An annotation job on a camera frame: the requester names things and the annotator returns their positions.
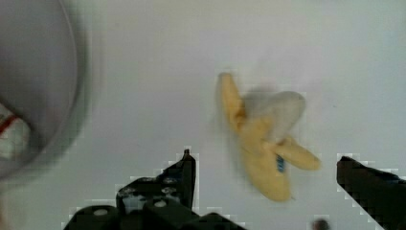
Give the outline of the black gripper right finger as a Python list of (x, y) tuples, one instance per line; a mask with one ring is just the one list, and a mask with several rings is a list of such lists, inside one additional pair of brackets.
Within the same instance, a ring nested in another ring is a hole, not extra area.
[(405, 230), (406, 186), (396, 174), (364, 166), (342, 156), (337, 184), (384, 230)]

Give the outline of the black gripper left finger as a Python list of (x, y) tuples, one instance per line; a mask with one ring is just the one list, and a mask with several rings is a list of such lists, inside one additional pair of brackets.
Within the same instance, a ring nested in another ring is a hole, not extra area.
[(116, 204), (75, 212), (63, 230), (246, 230), (218, 213), (192, 210), (196, 161), (188, 149), (154, 177), (141, 177), (116, 193)]

